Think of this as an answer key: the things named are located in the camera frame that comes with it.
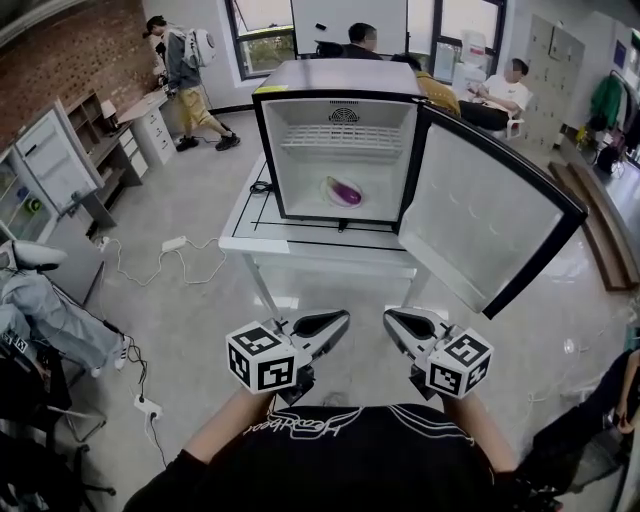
white shirt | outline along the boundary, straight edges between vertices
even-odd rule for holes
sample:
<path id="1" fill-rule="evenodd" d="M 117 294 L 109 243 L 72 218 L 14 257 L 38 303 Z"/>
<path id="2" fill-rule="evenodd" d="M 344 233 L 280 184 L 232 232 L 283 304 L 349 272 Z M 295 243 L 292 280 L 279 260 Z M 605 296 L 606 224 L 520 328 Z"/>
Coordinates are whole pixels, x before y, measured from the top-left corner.
<path id="1" fill-rule="evenodd" d="M 527 103 L 529 102 L 529 89 L 527 89 L 520 82 L 515 84 L 510 84 L 502 75 L 493 75 L 490 76 L 487 81 L 482 84 L 488 91 L 491 96 L 496 98 L 500 98 L 501 100 L 513 101 L 516 103 L 521 110 L 525 110 L 527 108 Z M 491 108 L 497 108 L 500 110 L 504 110 L 508 112 L 509 115 L 515 114 L 513 111 L 509 111 L 502 105 L 498 105 L 492 101 L 485 101 L 485 105 Z"/>

red brick wall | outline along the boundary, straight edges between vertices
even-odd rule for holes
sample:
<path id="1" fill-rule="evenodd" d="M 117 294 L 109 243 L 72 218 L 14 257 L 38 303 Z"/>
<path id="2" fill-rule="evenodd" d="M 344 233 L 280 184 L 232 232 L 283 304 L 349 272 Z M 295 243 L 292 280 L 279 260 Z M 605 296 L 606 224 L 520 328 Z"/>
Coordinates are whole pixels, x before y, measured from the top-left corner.
<path id="1" fill-rule="evenodd" d="M 56 97 L 67 107 L 95 90 L 123 112 L 151 91 L 154 52 L 144 29 L 141 0 L 95 0 L 0 48 L 0 148 Z"/>

wire rack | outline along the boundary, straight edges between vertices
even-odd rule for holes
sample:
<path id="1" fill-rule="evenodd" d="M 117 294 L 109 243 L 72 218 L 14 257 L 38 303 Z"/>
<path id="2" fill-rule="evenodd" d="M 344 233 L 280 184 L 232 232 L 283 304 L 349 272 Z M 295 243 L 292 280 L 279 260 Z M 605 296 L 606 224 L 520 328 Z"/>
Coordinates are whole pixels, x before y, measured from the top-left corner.
<path id="1" fill-rule="evenodd" d="M 305 124 L 289 128 L 282 147 L 330 147 L 402 151 L 398 128 Z"/>

purple eggplant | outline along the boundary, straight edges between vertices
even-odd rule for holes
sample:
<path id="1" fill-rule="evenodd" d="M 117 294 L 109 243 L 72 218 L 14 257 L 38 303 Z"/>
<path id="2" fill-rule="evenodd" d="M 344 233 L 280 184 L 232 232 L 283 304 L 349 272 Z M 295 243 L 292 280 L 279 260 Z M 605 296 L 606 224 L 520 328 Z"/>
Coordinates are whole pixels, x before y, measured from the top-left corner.
<path id="1" fill-rule="evenodd" d="M 353 208 L 362 202 L 360 192 L 331 176 L 327 176 L 327 194 L 331 202 L 343 208 Z"/>

yellow shirt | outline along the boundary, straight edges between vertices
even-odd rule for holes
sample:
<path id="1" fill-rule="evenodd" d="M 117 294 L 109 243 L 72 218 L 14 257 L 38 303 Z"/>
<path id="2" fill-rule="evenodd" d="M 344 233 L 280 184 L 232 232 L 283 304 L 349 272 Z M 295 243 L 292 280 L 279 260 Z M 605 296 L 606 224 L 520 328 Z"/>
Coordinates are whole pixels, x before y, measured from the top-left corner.
<path id="1" fill-rule="evenodd" d="M 436 106 L 448 110 L 455 116 L 460 116 L 460 105 L 454 92 L 446 85 L 434 80 L 429 73 L 418 71 L 416 73 L 418 84 L 424 94 Z"/>

